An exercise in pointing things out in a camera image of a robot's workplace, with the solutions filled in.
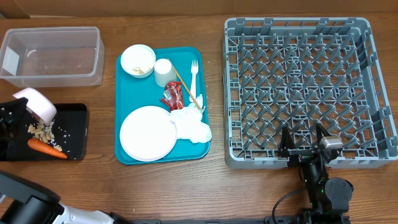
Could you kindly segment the white bowl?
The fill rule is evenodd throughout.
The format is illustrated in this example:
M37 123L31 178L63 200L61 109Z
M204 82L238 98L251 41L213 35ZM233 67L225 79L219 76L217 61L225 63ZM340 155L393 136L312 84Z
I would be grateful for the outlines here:
M144 44L132 45L121 54L123 70L136 78L149 76L154 70L155 61L154 50Z

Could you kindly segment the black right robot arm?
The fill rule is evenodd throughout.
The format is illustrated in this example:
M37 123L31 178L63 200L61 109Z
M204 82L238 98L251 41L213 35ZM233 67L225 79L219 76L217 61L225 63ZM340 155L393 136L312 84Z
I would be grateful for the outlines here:
M311 149L299 149L293 142L287 127L282 128L278 155L288 159L288 167L298 167L300 180L305 183L301 190L295 190L281 197L272 209L274 223L349 223L344 214L349 210L349 201L353 196L354 187L351 182L335 177L330 178L326 164L336 159L343 143L338 136L330 134L320 123L315 126L317 143ZM292 217L275 216L277 206L289 196L303 190L307 191L310 208L301 208Z

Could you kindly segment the pink bowl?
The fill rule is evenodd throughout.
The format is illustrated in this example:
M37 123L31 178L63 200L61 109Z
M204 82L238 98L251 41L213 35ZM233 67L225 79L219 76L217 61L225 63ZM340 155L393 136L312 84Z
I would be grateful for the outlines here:
M13 94L13 97L16 99L26 98L27 111L44 124L50 124L57 113L55 106L34 88L25 88Z

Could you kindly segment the orange carrot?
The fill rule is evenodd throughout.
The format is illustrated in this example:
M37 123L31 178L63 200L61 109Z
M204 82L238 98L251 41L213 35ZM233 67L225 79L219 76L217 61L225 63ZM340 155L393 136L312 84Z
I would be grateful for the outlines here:
M36 151L42 152L44 154L48 154L60 159L66 159L67 155L62 153L61 151L58 151L57 149L45 144L44 142L36 139L36 138L32 138L30 140L28 140L28 146Z

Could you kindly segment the food scraps pile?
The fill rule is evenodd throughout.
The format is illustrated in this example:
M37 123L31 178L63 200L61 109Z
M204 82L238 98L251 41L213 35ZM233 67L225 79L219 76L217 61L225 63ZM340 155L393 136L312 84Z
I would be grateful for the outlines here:
M54 120L51 121L49 124L44 124L41 122L30 124L27 127L27 132L32 134L34 138L62 152L63 149L61 145L55 142L55 135L52 132L53 124Z

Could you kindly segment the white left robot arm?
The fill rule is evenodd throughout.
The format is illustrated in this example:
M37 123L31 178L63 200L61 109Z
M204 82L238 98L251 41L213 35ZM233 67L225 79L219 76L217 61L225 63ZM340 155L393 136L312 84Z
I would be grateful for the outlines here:
M27 113L28 99L1 103L1 160L7 157L18 134L19 121ZM113 212L89 212L68 207L60 196L42 185L22 177L1 172L1 200L12 203L1 217L1 223L15 224L121 224L130 221Z

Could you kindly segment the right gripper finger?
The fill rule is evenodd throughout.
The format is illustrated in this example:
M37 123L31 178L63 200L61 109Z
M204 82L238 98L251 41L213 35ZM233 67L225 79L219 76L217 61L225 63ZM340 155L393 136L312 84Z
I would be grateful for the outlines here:
M279 145L279 149L295 149L295 144L293 142L293 139L290 135L290 132L288 130L287 126L284 126L282 128L282 134L281 134L281 142Z
M320 143L323 137L331 136L331 134L322 126L321 123L315 125L317 133L317 143Z

